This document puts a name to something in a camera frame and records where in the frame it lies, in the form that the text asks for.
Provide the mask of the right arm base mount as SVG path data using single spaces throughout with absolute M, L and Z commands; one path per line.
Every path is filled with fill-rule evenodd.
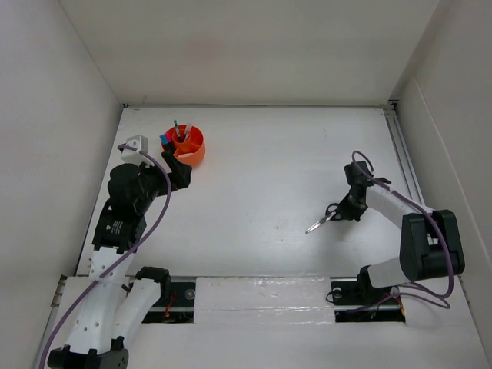
M 401 299 L 392 287 L 372 286 L 367 267 L 356 277 L 332 277 L 326 302 L 334 307 L 336 323 L 405 323 Z

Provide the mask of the green clear refill pen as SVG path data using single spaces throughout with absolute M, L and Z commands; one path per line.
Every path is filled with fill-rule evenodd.
M 180 140 L 181 140 L 181 131 L 180 131 L 180 128 L 179 128 L 178 122 L 177 122 L 177 120 L 174 120 L 174 121 L 173 121 L 173 123 L 174 123 L 175 132 L 176 132 L 176 135 L 177 135 L 178 141 L 180 141 Z

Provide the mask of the black handled scissors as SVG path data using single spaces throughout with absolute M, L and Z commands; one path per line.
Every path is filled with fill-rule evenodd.
M 342 217 L 339 214 L 338 208 L 339 208 L 338 203 L 329 204 L 325 210 L 324 217 L 322 217 L 319 221 L 317 221 L 312 226 L 310 226 L 305 231 L 305 234 L 310 234 L 312 231 L 317 230 L 319 227 L 321 227 L 322 225 L 324 225 L 329 221 L 341 221 Z

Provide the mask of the pink thin pen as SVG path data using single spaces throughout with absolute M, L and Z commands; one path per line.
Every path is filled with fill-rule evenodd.
M 187 141 L 189 138 L 190 138 L 190 134 L 191 134 L 191 129 L 193 127 L 193 124 L 192 123 L 189 123 L 187 124 L 186 126 L 186 130 L 185 130 L 185 140 Z

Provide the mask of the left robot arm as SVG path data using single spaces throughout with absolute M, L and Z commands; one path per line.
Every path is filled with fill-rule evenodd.
M 90 284 L 75 299 L 53 329 L 42 352 L 40 367 L 126 368 L 129 347 L 154 305 L 171 300 L 168 270 L 143 267 L 121 299 L 127 271 L 137 250 L 156 230 L 146 225 L 153 201 L 187 188 L 190 165 L 171 152 L 161 156 L 163 168 L 142 149 L 119 146 L 125 163 L 109 176 L 109 198 L 102 208 L 92 245 Z

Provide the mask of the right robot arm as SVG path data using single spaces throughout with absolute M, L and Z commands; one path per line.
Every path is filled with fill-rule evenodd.
M 456 215 L 433 210 L 391 188 L 384 178 L 368 172 L 364 161 L 344 167 L 349 192 L 332 211 L 332 221 L 359 221 L 372 209 L 400 231 L 399 255 L 379 264 L 362 267 L 355 293 L 366 303 L 384 290 L 405 286 L 442 300 L 451 296 L 454 277 L 465 268 Z

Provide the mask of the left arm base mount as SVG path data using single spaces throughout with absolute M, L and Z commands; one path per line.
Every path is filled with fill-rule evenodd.
M 149 309 L 143 324 L 188 324 L 194 322 L 195 279 L 172 279 L 169 299 Z

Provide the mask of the blue cap black highlighter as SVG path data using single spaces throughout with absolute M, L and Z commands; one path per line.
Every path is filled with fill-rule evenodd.
M 169 136 L 167 133 L 160 135 L 159 138 L 161 139 L 161 146 L 163 147 L 163 149 L 165 151 L 173 151 L 174 150 L 173 141 L 171 139 L 169 139 Z

